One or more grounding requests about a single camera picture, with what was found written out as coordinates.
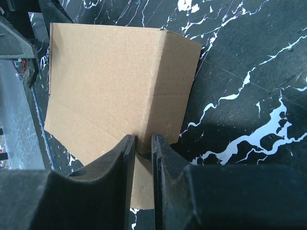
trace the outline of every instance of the black plastic part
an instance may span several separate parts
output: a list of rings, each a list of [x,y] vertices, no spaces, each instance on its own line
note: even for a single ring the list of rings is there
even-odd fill
[[[50,37],[50,23],[73,23],[57,0],[38,0]]]
[[[0,229],[128,229],[135,137],[68,177],[0,172]]]
[[[0,59],[35,58],[31,43],[0,16]]]
[[[155,229],[306,229],[307,191],[281,165],[194,166],[152,137]]]
[[[38,0],[4,0],[7,1],[10,11],[40,13]]]
[[[28,12],[9,11],[3,16],[26,39],[35,38]]]
[[[7,152],[0,153],[0,161],[8,160],[9,156]]]

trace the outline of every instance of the cardboard box flap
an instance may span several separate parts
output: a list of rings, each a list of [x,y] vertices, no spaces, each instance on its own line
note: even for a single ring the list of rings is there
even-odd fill
[[[164,135],[169,144],[178,141],[201,47],[173,32],[160,31],[137,146],[140,153],[150,152],[153,134]]]

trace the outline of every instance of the brown cardboard box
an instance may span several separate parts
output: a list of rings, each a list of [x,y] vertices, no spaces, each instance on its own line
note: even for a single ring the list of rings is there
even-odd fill
[[[178,141],[201,44],[153,28],[55,23],[50,33],[45,130],[84,165],[126,134],[138,137],[139,153],[154,133]],[[152,178],[138,168],[131,206],[151,208]]]

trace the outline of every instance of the black marble surface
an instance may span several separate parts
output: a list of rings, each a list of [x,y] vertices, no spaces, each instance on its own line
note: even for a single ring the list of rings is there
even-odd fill
[[[164,28],[203,44],[179,141],[193,164],[292,167],[307,182],[307,1],[64,0],[75,23]],[[31,14],[43,73],[35,83],[42,120],[48,102],[49,40]],[[51,135],[54,164],[80,168]],[[132,209],[133,229],[153,229],[153,211]]]

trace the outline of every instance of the marble countertop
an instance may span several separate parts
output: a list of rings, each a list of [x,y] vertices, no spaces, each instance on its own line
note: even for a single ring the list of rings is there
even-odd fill
[[[307,1],[61,3],[75,23],[163,28],[203,44],[180,138],[172,145],[188,161],[279,163],[307,179]],[[30,17],[43,70],[34,90],[45,120],[49,39],[41,15]],[[47,138],[59,171],[81,167],[52,136]],[[151,229],[152,214],[131,209],[131,227]]]

